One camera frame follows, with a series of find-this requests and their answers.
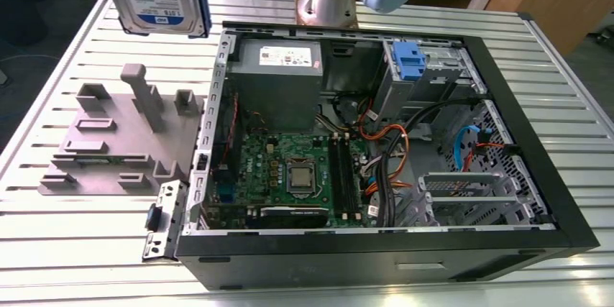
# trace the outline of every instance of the blue drive bay latch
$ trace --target blue drive bay latch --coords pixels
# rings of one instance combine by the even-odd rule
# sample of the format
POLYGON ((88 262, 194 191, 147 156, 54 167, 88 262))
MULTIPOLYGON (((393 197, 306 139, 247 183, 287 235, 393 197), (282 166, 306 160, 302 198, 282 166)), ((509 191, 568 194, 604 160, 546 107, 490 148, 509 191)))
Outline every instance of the blue drive bay latch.
POLYGON ((426 70, 426 55, 414 42, 394 42, 393 57, 403 81, 417 81, 426 70))

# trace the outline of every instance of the side panel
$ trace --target side panel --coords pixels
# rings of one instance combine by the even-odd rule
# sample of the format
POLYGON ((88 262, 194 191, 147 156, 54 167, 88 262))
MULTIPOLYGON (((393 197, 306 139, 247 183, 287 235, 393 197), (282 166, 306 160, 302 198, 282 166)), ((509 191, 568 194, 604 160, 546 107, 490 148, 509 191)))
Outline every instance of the side panel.
POLYGON ((493 279, 546 257, 546 251, 375 252, 180 257, 208 290, 391 285, 493 279))
POLYGON ((521 147, 521 157, 527 165, 527 171, 537 183, 554 220, 561 230, 568 234, 573 247, 596 247, 600 245, 596 235, 590 231, 589 223, 580 211, 580 207, 576 205, 483 40, 478 37, 465 37, 463 42, 467 45, 475 68, 493 94, 510 135, 521 147))

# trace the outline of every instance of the power supply label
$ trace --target power supply label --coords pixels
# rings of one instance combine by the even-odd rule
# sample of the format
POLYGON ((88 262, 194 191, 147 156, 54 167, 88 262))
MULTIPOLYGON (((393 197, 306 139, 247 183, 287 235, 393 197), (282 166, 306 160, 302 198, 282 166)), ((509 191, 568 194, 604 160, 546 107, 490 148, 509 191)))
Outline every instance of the power supply label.
POLYGON ((261 48, 261 65, 311 67, 311 48, 265 46, 261 48))

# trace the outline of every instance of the green circuit board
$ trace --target green circuit board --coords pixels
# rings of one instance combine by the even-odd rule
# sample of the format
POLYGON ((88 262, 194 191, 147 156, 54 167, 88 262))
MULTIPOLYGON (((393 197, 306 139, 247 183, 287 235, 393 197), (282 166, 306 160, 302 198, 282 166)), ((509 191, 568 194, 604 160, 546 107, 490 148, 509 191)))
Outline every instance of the green circuit board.
MULTIPOLYGON (((245 137, 241 155, 239 181, 234 187, 234 202, 228 210, 223 210, 222 219, 230 228, 235 227, 235 219, 241 211, 238 206, 313 206, 330 210, 330 227, 365 226, 354 215, 347 219, 339 217, 334 210, 333 183, 329 160, 327 136, 302 134, 250 134, 245 137), (298 162, 314 169, 315 184, 313 190, 303 194, 289 192, 289 167, 298 162)), ((366 152, 362 139, 350 142, 353 159, 366 152)), ((361 200, 357 175, 357 200, 361 200)))

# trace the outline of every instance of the metal bracket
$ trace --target metal bracket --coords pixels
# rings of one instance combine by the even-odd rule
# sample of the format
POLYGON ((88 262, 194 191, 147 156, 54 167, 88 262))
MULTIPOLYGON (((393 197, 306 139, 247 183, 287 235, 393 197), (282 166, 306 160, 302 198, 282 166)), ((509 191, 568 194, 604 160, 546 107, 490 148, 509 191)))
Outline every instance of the metal bracket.
POLYGON ((147 215, 146 227, 150 233, 143 250, 143 262, 178 261, 175 249, 182 230, 187 194, 187 184, 180 180, 163 183, 160 186, 158 201, 147 215))
POLYGON ((518 196, 521 184, 499 173, 429 173, 418 190, 430 192, 434 206, 454 206, 449 212, 458 225, 491 224, 501 217, 507 224, 530 224, 534 218, 529 200, 518 196))

